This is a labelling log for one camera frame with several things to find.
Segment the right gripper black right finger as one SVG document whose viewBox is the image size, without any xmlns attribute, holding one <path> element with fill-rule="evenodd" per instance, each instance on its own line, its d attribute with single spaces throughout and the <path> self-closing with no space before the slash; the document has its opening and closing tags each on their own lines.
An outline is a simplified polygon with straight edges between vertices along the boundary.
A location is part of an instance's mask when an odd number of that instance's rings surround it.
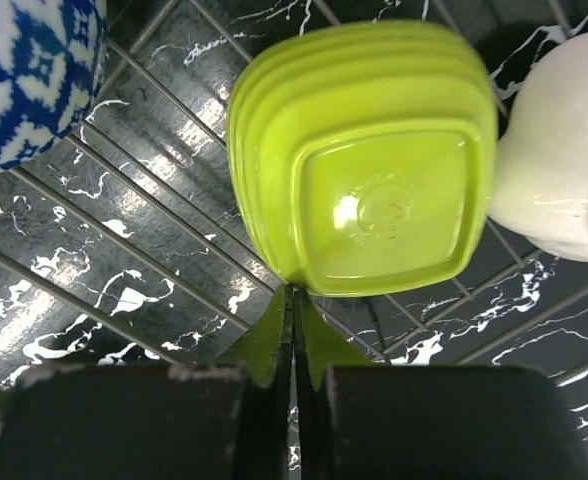
<svg viewBox="0 0 588 480">
<path fill-rule="evenodd" d="M 293 297 L 305 479 L 588 479 L 557 386 L 523 367 L 377 364 Z"/>
</svg>

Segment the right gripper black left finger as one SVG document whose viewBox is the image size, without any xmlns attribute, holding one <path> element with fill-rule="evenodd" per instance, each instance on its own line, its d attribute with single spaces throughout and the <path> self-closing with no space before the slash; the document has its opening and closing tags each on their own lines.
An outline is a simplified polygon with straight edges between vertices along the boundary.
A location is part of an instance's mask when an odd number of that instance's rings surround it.
<svg viewBox="0 0 588 480">
<path fill-rule="evenodd" d="M 284 479 L 291 286 L 213 364 L 28 371 L 0 415 L 0 479 Z"/>
</svg>

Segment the yellow floral scalloped bowl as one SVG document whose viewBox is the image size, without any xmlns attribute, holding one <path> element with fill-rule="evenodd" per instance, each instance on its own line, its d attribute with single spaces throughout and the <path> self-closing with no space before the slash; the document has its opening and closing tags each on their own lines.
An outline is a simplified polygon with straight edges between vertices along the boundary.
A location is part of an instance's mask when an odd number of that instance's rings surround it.
<svg viewBox="0 0 588 480">
<path fill-rule="evenodd" d="M 524 80 L 497 146 L 489 217 L 547 253 L 588 262 L 588 33 Z"/>
</svg>

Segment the blue white zigzag bowl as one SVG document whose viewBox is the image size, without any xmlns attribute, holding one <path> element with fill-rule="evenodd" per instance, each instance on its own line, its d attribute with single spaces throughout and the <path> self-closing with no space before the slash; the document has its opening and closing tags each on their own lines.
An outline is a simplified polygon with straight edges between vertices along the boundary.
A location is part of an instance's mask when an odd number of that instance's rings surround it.
<svg viewBox="0 0 588 480">
<path fill-rule="evenodd" d="M 104 1 L 0 1 L 0 173 L 44 153 L 102 87 Z"/>
</svg>

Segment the white bowl dark blue outside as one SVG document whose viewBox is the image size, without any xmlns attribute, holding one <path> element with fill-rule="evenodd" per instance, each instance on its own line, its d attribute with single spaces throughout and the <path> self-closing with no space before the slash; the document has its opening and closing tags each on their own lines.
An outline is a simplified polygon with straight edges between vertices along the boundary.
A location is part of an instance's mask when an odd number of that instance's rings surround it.
<svg viewBox="0 0 588 480">
<path fill-rule="evenodd" d="M 232 185 L 258 254 L 327 297 L 454 278 L 482 236 L 497 114 L 483 60 L 437 23 L 347 23 L 271 46 L 227 109 Z"/>
</svg>

